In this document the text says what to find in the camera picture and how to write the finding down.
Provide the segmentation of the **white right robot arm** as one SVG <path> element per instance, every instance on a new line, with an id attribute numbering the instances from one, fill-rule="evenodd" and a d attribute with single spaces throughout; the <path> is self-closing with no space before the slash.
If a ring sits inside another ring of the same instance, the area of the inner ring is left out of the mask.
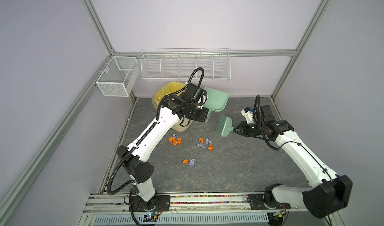
<path id="1" fill-rule="evenodd" d="M 260 138 L 275 151 L 285 151 L 303 172 L 308 187 L 288 187 L 273 184 L 265 188 L 262 202 L 268 209 L 278 204 L 290 204 L 307 209 L 322 219 L 348 206 L 353 182 L 328 167 L 302 141 L 286 120 L 276 120 L 269 105 L 261 104 L 257 95 L 252 108 L 242 111 L 245 120 L 233 132 L 250 138 Z"/>

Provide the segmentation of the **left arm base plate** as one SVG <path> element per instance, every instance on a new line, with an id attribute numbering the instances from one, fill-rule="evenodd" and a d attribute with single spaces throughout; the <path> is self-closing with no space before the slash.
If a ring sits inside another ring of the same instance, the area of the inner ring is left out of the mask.
<path id="1" fill-rule="evenodd" d="M 133 212 L 168 212 L 171 206 L 171 196 L 170 195 L 155 195 L 148 202 L 145 202 L 139 196 L 132 197 L 132 210 Z"/>

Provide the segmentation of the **green hand brush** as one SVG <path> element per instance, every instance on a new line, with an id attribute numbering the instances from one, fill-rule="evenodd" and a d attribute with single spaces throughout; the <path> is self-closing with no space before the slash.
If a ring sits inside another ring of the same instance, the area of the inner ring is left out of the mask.
<path id="1" fill-rule="evenodd" d="M 221 137 L 227 137 L 233 132 L 233 121 L 230 117 L 221 115 L 216 128 L 216 133 Z"/>

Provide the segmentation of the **green plastic dustpan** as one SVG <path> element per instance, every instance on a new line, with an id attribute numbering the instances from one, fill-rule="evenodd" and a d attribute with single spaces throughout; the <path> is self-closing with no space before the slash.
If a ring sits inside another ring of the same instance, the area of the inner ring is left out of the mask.
<path id="1" fill-rule="evenodd" d="M 230 97 L 230 93 L 216 90 L 210 87 L 205 87 L 205 90 L 208 96 L 205 104 L 203 105 L 204 108 L 208 109 L 208 114 L 204 121 L 206 123 L 208 122 L 212 112 L 221 112 L 224 110 Z"/>

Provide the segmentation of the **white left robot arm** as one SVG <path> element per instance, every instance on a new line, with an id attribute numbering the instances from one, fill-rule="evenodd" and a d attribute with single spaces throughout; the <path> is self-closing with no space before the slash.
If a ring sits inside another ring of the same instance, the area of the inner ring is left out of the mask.
<path id="1" fill-rule="evenodd" d="M 184 127 L 192 121 L 205 122 L 207 119 L 209 111 L 204 104 L 208 94 L 201 88 L 204 75 L 203 68 L 195 69 L 182 89 L 167 94 L 160 100 L 155 118 L 148 127 L 128 146 L 119 147 L 121 159 L 108 180 L 108 195 L 115 195 L 132 184 L 144 202 L 150 202 L 155 197 L 157 192 L 152 182 L 154 166 L 148 160 L 160 140 L 174 125 Z M 130 180 L 113 189 L 112 184 L 121 167 L 125 168 Z"/>

